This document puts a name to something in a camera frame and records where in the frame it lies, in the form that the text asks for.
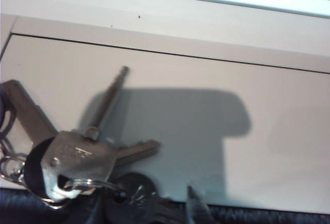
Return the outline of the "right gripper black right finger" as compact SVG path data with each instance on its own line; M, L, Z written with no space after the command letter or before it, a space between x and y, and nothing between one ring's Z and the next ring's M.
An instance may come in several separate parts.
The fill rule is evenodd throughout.
M186 219L187 223L209 223L206 205L191 185L187 186Z

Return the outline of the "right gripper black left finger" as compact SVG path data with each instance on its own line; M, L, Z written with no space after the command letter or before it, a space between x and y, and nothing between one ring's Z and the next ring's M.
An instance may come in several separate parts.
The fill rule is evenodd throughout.
M91 211L88 217L90 224L106 224L108 223L104 210L104 194L103 190L98 190L92 195Z

